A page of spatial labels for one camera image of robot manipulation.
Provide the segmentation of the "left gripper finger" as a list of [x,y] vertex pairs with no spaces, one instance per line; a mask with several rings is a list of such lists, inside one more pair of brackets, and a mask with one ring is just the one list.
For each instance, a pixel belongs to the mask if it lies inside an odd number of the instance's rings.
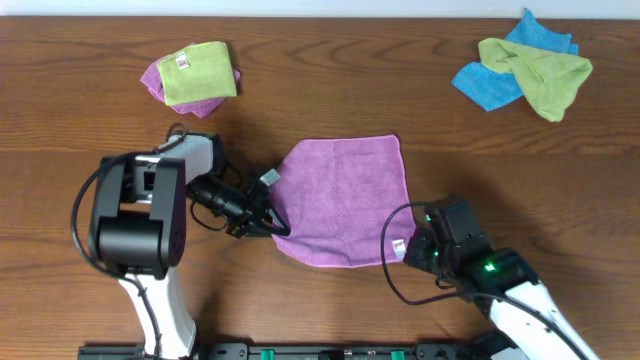
[[267,206],[264,224],[265,226],[270,227],[289,227],[289,225],[271,203],[269,203]]
[[287,237],[290,235],[289,227],[252,227],[247,233],[248,237],[270,237],[272,235]]

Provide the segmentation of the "purple microfiber cloth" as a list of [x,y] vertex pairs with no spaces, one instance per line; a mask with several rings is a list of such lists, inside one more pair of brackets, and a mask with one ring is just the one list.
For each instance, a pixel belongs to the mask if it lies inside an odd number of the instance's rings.
[[289,225],[285,255],[320,268],[404,258],[416,225],[395,135],[305,139],[284,158],[270,199]]

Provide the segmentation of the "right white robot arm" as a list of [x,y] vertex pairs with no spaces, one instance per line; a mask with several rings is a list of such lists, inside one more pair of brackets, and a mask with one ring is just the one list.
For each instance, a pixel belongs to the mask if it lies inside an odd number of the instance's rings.
[[436,277],[440,287],[472,304],[511,346],[491,359],[596,359],[528,262],[510,248],[494,249],[469,203],[451,194],[422,207],[424,225],[406,247],[404,263]]

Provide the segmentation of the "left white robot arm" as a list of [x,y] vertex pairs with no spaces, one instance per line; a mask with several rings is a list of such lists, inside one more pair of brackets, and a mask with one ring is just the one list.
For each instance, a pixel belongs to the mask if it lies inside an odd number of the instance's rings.
[[224,218],[235,238],[287,236],[291,229],[269,199],[279,175],[253,178],[241,190],[217,134],[172,130],[149,152],[105,157],[87,179],[96,187],[88,244],[80,249],[129,294],[145,334],[138,359],[189,359],[197,328],[180,285],[186,220],[200,205]]

